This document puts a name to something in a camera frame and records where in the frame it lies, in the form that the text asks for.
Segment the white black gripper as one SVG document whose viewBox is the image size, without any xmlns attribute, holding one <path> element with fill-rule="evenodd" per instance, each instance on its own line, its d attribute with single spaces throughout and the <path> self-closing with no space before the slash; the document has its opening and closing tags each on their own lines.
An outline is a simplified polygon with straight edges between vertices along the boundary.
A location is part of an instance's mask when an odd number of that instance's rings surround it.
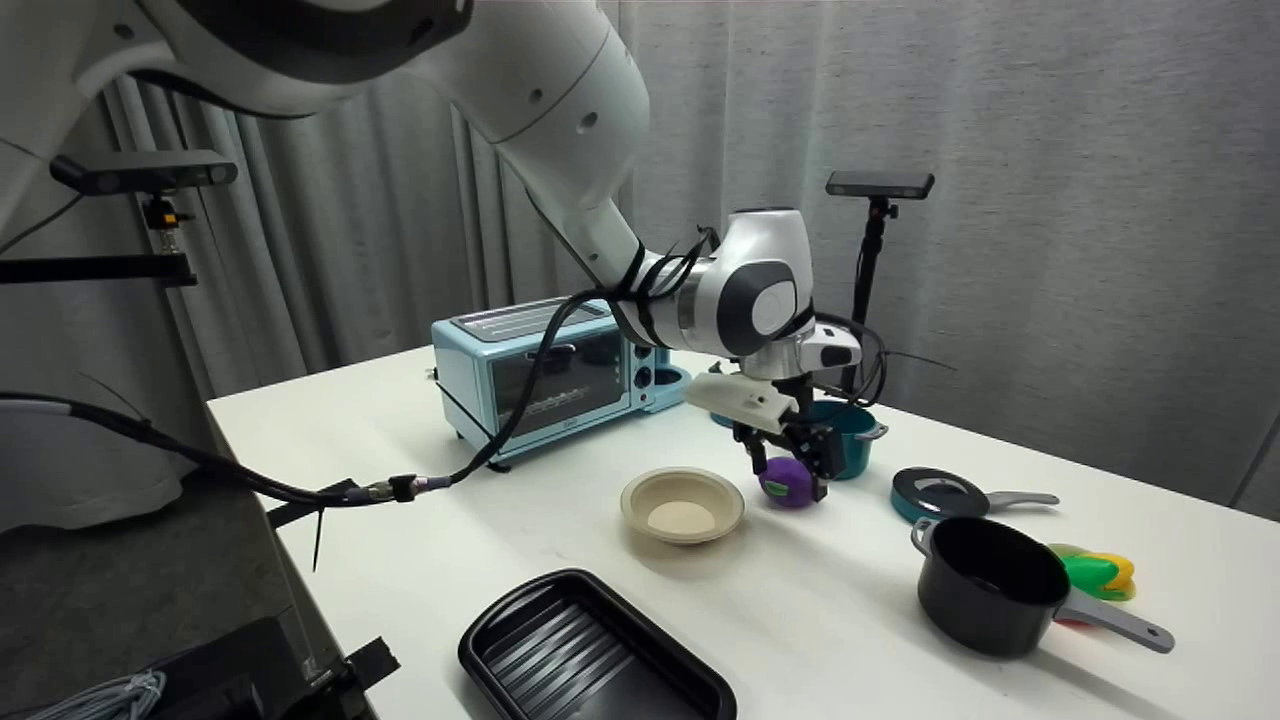
<svg viewBox="0 0 1280 720">
<path fill-rule="evenodd" d="M 730 370 L 700 374 L 685 400 L 734 419 L 734 441 L 747 452 L 752 478 L 769 478 L 769 450 L 759 433 L 781 436 L 784 419 L 802 409 L 791 383 L 830 370 L 853 370 L 863 356 L 862 339 L 838 326 L 810 326 L 790 339 L 769 339 L 759 354 Z M 840 433 L 830 416 L 795 416 L 790 424 L 791 456 L 832 481 L 840 470 Z"/>
</svg>

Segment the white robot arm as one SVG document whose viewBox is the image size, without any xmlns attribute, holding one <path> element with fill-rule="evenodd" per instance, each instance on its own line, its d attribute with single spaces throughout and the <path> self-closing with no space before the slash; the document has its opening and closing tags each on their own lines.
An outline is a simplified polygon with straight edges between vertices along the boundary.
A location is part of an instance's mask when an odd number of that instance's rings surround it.
<svg viewBox="0 0 1280 720">
<path fill-rule="evenodd" d="M 0 0 L 0 221 L 86 110 L 150 77 L 249 118 L 308 118 L 423 72 L 510 161 L 623 333 L 720 356 L 689 400 L 758 452 L 830 470 L 804 382 L 862 361 L 814 307 L 810 223 L 747 210 L 706 255 L 648 250 L 617 190 L 648 132 L 648 85 L 597 0 Z"/>
</svg>

